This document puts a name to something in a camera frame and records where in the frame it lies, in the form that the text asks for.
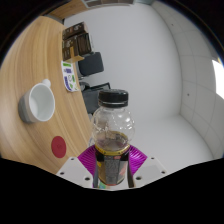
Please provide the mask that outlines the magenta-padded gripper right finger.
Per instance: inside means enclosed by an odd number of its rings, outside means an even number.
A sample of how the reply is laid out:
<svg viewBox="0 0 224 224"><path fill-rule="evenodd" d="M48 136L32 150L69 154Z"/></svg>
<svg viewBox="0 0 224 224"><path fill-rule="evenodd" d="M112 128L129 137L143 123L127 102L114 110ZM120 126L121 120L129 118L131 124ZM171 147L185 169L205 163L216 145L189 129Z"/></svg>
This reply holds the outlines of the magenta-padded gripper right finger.
<svg viewBox="0 0 224 224"><path fill-rule="evenodd" d="M166 168L154 156L146 156L134 146L129 150L128 186L140 188L167 175Z"/></svg>

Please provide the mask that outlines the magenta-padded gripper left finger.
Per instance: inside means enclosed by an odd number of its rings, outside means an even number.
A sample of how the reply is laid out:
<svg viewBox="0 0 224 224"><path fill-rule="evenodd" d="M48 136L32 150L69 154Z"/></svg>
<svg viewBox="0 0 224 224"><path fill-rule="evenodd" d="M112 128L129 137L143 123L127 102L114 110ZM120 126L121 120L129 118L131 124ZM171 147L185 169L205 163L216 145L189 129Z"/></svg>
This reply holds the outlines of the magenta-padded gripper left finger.
<svg viewBox="0 0 224 224"><path fill-rule="evenodd" d="M59 169L57 176L84 188L96 188L98 173L95 147L88 147L78 157L70 157Z"/></svg>

